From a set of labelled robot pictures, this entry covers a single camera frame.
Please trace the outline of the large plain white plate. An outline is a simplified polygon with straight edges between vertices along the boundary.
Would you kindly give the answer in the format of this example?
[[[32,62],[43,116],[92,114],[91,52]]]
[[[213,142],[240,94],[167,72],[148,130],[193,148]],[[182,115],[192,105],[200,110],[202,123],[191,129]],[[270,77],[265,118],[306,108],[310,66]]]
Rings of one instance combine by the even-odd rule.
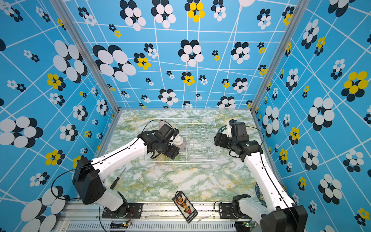
[[[226,134],[226,135],[228,135],[228,134],[229,134],[229,131],[230,131],[229,127],[226,126],[226,125],[224,125],[224,126],[222,126],[221,128],[219,128],[217,132],[218,132],[218,133],[221,133],[221,134]]]

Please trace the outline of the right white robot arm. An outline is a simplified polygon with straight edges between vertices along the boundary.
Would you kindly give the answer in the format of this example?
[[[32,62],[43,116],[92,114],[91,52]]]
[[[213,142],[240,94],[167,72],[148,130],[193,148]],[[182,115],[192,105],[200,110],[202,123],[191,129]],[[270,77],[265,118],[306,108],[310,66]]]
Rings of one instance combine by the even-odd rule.
[[[264,232],[304,232],[307,211],[287,194],[268,165],[260,144],[249,139],[246,128],[243,122],[232,119],[227,123],[227,131],[219,131],[214,137],[215,146],[228,149],[232,157],[248,167],[264,197],[265,205],[262,205],[249,195],[235,196],[231,202],[234,216],[250,217]]]

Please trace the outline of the pink transparent plastic cup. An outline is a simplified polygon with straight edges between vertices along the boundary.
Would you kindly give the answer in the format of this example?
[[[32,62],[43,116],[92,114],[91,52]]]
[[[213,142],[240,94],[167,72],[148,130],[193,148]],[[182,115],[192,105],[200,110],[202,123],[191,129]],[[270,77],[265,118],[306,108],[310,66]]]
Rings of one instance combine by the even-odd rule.
[[[159,121],[158,128],[161,129],[164,125],[167,125],[166,121]]]

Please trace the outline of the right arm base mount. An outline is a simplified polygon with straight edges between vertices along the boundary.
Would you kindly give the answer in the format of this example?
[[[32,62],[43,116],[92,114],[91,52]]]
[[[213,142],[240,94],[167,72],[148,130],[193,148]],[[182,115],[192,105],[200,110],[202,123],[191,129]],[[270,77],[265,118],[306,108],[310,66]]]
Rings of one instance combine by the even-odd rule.
[[[221,219],[238,219],[234,213],[232,203],[217,203],[216,210]]]

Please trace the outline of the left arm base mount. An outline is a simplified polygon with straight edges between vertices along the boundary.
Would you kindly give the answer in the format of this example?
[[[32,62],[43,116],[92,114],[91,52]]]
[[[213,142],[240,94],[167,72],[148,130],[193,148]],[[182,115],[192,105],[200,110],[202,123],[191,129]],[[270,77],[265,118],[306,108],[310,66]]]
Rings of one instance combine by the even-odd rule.
[[[143,211],[143,203],[124,203],[118,210],[111,211],[108,208],[104,208],[102,218],[119,218],[119,219],[138,219],[141,218]]]

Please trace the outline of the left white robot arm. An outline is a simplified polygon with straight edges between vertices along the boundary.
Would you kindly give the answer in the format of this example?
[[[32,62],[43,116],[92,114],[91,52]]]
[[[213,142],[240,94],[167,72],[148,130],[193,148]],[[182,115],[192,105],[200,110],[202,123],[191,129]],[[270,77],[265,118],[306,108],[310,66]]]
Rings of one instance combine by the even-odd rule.
[[[105,186],[103,181],[118,168],[147,153],[156,151],[160,155],[175,159],[180,148],[173,145],[173,142],[178,134],[177,128],[165,124],[159,130],[141,132],[128,144],[107,155],[92,160],[79,160],[72,184],[83,204],[99,204],[115,213],[116,217],[124,217],[128,212],[127,200],[121,193]]]

